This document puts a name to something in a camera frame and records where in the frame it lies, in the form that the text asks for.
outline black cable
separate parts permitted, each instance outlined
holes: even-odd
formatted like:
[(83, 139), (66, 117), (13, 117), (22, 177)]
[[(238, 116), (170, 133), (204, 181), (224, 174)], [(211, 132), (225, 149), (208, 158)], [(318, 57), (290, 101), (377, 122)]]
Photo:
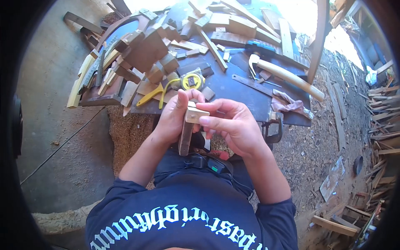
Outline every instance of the black cable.
[(93, 118), (95, 118), (98, 113), (100, 113), (100, 111), (102, 111), (106, 106), (103, 106), (90, 120), (88, 120), (87, 123), (85, 123), (80, 129), (78, 129), (78, 131), (76, 131), (70, 138), (68, 138), (63, 144), (61, 144), (61, 146), (59, 148), (57, 148), (49, 157), (47, 157), (47, 159), (44, 160), (44, 162), (42, 162), (30, 175), (28, 175), (23, 181), (20, 182), (20, 185), (22, 185), (27, 179), (29, 179), (32, 175), (34, 175), (39, 168), (41, 168), (55, 153), (57, 153), (58, 150), (60, 150), (60, 148), (62, 148), (62, 146), (64, 146), (72, 137), (74, 137), (74, 135), (76, 135), (81, 129), (83, 129), (91, 120), (93, 120)]

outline navy t-shirt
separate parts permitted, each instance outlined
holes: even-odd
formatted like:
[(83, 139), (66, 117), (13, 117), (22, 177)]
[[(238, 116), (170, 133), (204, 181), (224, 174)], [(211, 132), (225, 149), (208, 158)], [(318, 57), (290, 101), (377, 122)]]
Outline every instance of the navy t-shirt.
[(152, 190), (117, 178), (86, 219), (86, 242), (95, 250), (298, 249), (295, 212), (289, 199), (259, 204), (254, 214), (243, 194), (212, 173), (177, 174)]

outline concrete floor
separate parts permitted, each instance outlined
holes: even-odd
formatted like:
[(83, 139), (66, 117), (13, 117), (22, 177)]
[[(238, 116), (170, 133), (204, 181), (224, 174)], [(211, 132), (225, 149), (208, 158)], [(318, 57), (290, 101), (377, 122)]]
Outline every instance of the concrete floor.
[[(63, 21), (70, 11), (99, 24), (110, 12), (105, 1), (59, 0), (38, 26), (24, 56), (17, 93), (24, 116), (20, 180), (28, 176), (101, 107), (65, 108), (78, 70), (90, 49), (80, 26)], [(104, 197), (112, 185), (113, 142), (109, 118), (101, 111), (58, 151), (22, 190), (31, 212), (78, 209)]]

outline yellow tape measure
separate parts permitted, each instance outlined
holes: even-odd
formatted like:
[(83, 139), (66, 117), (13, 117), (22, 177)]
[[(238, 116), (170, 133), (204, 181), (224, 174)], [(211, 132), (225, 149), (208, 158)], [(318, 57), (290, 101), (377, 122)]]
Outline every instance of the yellow tape measure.
[(206, 79), (203, 76), (199, 76), (195, 73), (189, 73), (182, 78), (182, 88), (189, 90), (191, 88), (199, 89)]

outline workbench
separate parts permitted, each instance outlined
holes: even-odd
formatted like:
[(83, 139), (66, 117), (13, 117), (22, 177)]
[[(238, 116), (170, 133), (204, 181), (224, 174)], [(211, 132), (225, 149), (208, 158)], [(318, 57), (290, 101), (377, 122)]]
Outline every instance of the workbench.
[[(247, 9), (253, 8), (249, 10), (253, 15), (255, 15), (257, 18), (260, 20), (263, 20), (262, 17), (262, 12), (260, 10), (260, 7), (265, 5), (264, 2), (260, 1), (254, 1), (252, 4), (246, 5), (245, 7)], [(185, 10), (191, 10), (191, 7), (185, 3), (177, 3), (174, 6), (172, 6), (171, 10), (169, 11), (167, 17), (165, 18), (164, 23), (167, 22), (168, 19), (173, 19), (177, 23), (177, 30), (180, 30), (181, 28), (181, 23), (184, 18), (187, 17), (188, 13)], [(129, 24), (125, 24), (124, 26), (121, 26), (118, 28), (112, 35), (110, 35), (110, 38), (113, 37), (115, 34), (118, 36), (122, 36), (126, 32), (134, 30), (134, 27), (137, 27), (137, 21), (133, 21)], [(212, 31), (207, 31), (205, 30), (206, 34), (208, 37), (211, 37)], [(203, 39), (200, 37), (200, 35), (194, 31), (192, 36), (190, 37), (190, 41), (193, 43), (201, 44), (203, 42)], [(181, 48), (177, 48), (173, 45), (168, 46), (170, 51), (175, 51), (178, 54), (179, 53), (184, 53), (187, 50)], [(294, 46), (294, 53), (298, 54), (297, 47)], [(212, 100), (218, 99), (218, 98), (226, 98), (226, 99), (232, 99), (238, 102), (242, 102), (248, 106), (250, 109), (251, 113), (253, 114), (254, 118), (258, 122), (266, 122), (268, 121), (268, 116), (269, 112), (271, 109), (271, 101), (272, 98), (270, 96), (267, 96), (266, 94), (263, 94), (253, 88), (250, 88), (247, 85), (244, 85), (240, 82), (237, 82), (232, 79), (232, 74), (237, 74), (239, 76), (243, 76), (245, 78), (249, 78), (251, 76), (249, 66), (248, 66), (248, 59), (250, 54), (248, 52), (236, 52), (234, 54), (231, 54), (232, 58), (228, 64), (228, 69), (224, 73), (221, 68), (219, 67), (218, 63), (216, 62), (214, 56), (210, 51), (208, 51), (205, 55), (199, 54), (198, 56), (195, 57), (190, 57), (190, 58), (185, 58), (183, 60), (179, 60), (179, 65), (180, 67), (187, 66), (196, 62), (201, 62), (205, 61), (207, 62), (212, 70), (214, 71), (214, 74), (207, 77), (205, 81), (205, 86), (211, 88), (215, 92), (215, 97)], [(301, 68), (297, 68), (293, 66), (290, 63), (284, 62), (282, 60), (279, 60), (277, 58), (266, 58), (262, 57), (263, 60), (269, 61), (273, 64), (276, 64), (282, 68), (285, 68), (286, 70), (294, 73), (295, 75), (303, 78), (304, 80), (306, 79), (306, 75), (304, 73), (304, 70)], [(256, 69), (256, 73), (258, 76), (258, 73), (261, 71), (260, 68)], [(269, 89), (277, 89), (279, 91), (287, 93), (292, 99), (294, 100), (302, 100), (304, 107), (310, 110), (310, 95), (306, 93), (305, 91), (301, 90), (300, 88), (286, 82), (286, 81), (281, 81), (281, 80), (276, 80), (274, 77), (270, 77), (268, 79), (269, 82), (276, 83), (278, 85), (281, 85), (282, 88), (279, 88), (277, 86), (273, 86), (268, 83), (263, 83), (263, 86), (269, 88)], [(161, 114), (162, 110), (158, 108), (159, 101), (152, 99), (151, 101), (147, 102), (146, 104), (137, 107), (136, 103), (143, 97), (141, 94), (136, 94), (136, 96), (133, 99), (132, 106), (131, 106), (131, 113), (139, 113), (139, 114)], [(311, 126), (311, 120), (307, 119), (301, 114), (295, 113), (295, 112), (284, 112), (284, 119), (283, 123), (284, 124), (290, 124), (290, 125), (298, 125), (298, 126)]]

